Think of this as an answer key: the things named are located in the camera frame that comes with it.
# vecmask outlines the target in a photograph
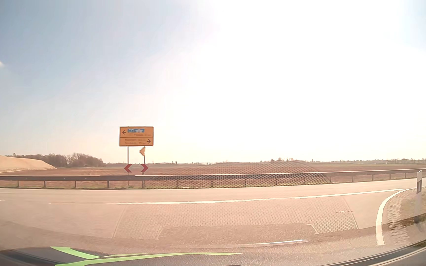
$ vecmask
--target yellow direction sign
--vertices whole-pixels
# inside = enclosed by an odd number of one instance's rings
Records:
[[[119,146],[154,146],[154,127],[120,126]]]

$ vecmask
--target green stripe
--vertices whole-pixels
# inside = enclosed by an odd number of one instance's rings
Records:
[[[142,254],[145,254],[145,253],[115,254],[115,255],[109,255],[109,256],[103,256],[103,257],[134,256],[134,255],[142,255]]]
[[[153,258],[153,257],[171,257],[171,256],[179,256],[179,255],[234,255],[240,253],[213,253],[213,252],[190,252],[190,253],[166,253],[166,254],[153,254],[153,255],[144,255],[144,256],[133,256],[133,257],[110,257],[110,258],[98,258],[92,260],[83,260],[71,263],[57,264],[55,266],[86,266],[91,264],[98,263],[108,263],[108,262],[118,262],[118,261],[128,261],[128,260],[136,260],[143,258]]]
[[[70,255],[74,255],[74,256],[82,257],[82,258],[86,258],[86,259],[92,259],[92,258],[99,257],[99,256],[83,253],[81,251],[76,251],[76,250],[73,250],[73,249],[68,248],[68,247],[51,247],[51,248],[54,249],[54,250],[62,251],[63,253],[67,253],[67,254],[70,254]]]

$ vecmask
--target treeline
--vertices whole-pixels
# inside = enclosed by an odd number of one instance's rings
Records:
[[[61,155],[51,153],[49,155],[42,154],[30,154],[30,155],[19,155],[13,153],[12,155],[6,155],[7,157],[15,158],[26,158],[36,159],[44,161],[55,167],[106,167],[103,160],[87,154],[74,152],[71,155]]]

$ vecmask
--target brown farmland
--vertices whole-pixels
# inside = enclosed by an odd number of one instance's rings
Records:
[[[220,187],[250,187],[250,186],[272,186],[272,185],[299,185],[299,184],[327,184],[371,181],[371,175],[352,176],[349,174],[311,174],[314,172],[337,172],[337,171],[372,171],[388,169],[413,169],[426,168],[426,164],[395,164],[395,165],[366,165],[352,163],[297,163],[297,162],[275,162],[275,163],[222,163],[213,165],[192,164],[148,164],[146,175],[208,175],[208,174],[258,174],[258,173],[310,173],[294,175],[293,178],[263,178],[263,179],[216,179],[205,177],[202,180],[163,180],[145,181],[145,188],[220,188]],[[140,175],[142,166],[133,165],[130,175]],[[402,174],[375,174],[374,180],[389,180],[414,178],[415,173]],[[84,167],[84,168],[57,168],[47,170],[25,170],[0,175],[18,176],[109,176],[127,175],[122,167]],[[76,188],[107,188],[106,181],[77,181]],[[0,187],[27,187],[43,188],[43,181],[0,181]],[[75,188],[74,181],[46,181],[46,188]],[[141,181],[110,181],[109,188],[141,188]]]

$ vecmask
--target right arrow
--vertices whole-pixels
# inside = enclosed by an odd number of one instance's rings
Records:
[[[132,164],[128,164],[128,165],[126,165],[126,167],[124,167],[124,169],[126,170],[126,172],[132,173],[132,171],[129,170],[129,167],[131,167],[131,166],[132,166]]]
[[[145,165],[143,163],[141,165],[142,165],[142,167],[144,167],[144,169],[141,170],[141,173],[144,173],[149,167],[147,167],[147,165]]]

